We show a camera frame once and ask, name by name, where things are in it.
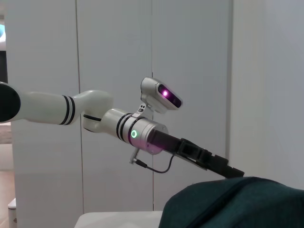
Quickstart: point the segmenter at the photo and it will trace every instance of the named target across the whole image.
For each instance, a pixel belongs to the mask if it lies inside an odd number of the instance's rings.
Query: dark green fabric
[[[304,191],[260,178],[191,185],[166,204],[159,228],[304,228]]]

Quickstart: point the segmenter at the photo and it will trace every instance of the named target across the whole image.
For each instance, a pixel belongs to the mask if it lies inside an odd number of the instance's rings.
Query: robotic arm
[[[136,148],[130,159],[131,164],[136,163],[155,171],[138,160],[137,154],[139,150],[144,150],[156,155],[164,150],[171,153],[172,158],[178,156],[226,178],[244,175],[242,171],[228,166],[227,159],[212,156],[212,153],[188,140],[168,135],[165,125],[152,120],[154,111],[163,114],[167,110],[178,110],[182,106],[182,100],[164,83],[146,77],[142,81],[141,90],[143,103],[132,114],[112,109],[113,98],[103,91],[90,90],[73,97],[38,92],[24,93],[0,82],[0,123],[26,119],[38,123],[69,125],[83,113],[83,127],[86,130],[108,133]]]

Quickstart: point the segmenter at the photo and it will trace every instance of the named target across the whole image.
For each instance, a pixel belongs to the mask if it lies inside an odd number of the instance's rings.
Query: cable
[[[171,167],[171,163],[172,163],[173,157],[174,157],[174,155],[172,155],[172,157],[170,158],[169,166],[168,166],[168,168],[167,168],[165,171],[158,171],[158,170],[155,170],[155,169],[149,167],[146,163],[142,162],[141,160],[136,160],[135,163],[136,163],[137,165],[140,165],[140,166],[144,167],[144,168],[147,168],[147,169],[149,169],[149,170],[152,170],[153,172],[156,172],[156,173],[166,173],[166,172],[169,171],[169,169],[170,169],[170,167]]]

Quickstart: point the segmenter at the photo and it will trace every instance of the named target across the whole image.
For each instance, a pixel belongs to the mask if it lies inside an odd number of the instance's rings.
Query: green led light
[[[132,138],[136,138],[137,132],[136,132],[135,130],[133,130],[133,131],[131,132],[131,136],[132,136]]]

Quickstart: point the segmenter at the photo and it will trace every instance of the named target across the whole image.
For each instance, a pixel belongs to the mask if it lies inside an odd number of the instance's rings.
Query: camera
[[[144,78],[141,90],[141,100],[158,113],[164,114],[167,110],[178,110],[182,106],[182,100],[158,79]]]

